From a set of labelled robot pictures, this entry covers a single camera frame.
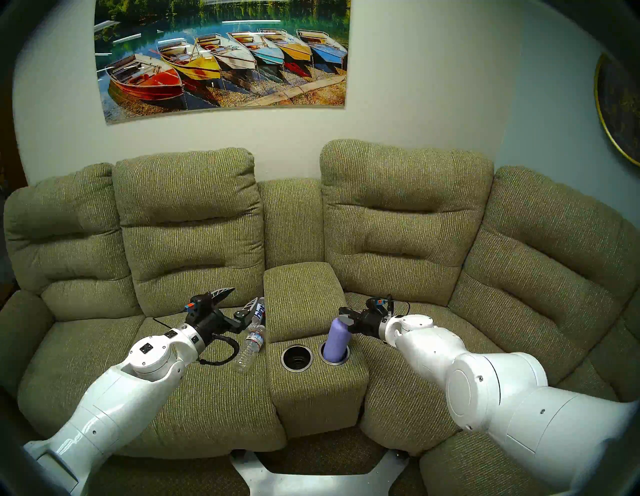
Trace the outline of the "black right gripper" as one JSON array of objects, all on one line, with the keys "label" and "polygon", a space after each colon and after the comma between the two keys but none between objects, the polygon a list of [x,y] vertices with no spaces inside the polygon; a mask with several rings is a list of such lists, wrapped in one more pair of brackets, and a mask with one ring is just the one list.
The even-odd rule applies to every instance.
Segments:
[{"label": "black right gripper", "polygon": [[341,321],[353,321],[347,325],[351,334],[362,334],[377,339],[384,339],[385,329],[394,316],[394,299],[387,297],[369,297],[365,308],[357,312],[350,307],[340,307],[338,318]]}]

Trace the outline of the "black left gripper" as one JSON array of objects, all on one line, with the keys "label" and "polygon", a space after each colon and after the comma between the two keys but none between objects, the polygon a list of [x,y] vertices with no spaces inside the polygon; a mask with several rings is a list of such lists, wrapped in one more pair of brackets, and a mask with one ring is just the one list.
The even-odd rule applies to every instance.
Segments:
[{"label": "black left gripper", "polygon": [[198,294],[191,297],[184,307],[187,312],[185,324],[193,328],[200,336],[204,346],[208,346],[215,339],[215,335],[225,332],[241,333],[241,327],[251,327],[255,321],[259,323],[259,299],[249,301],[241,310],[234,314],[234,319],[227,318],[217,308],[234,291],[235,287],[216,289],[210,294]]}]

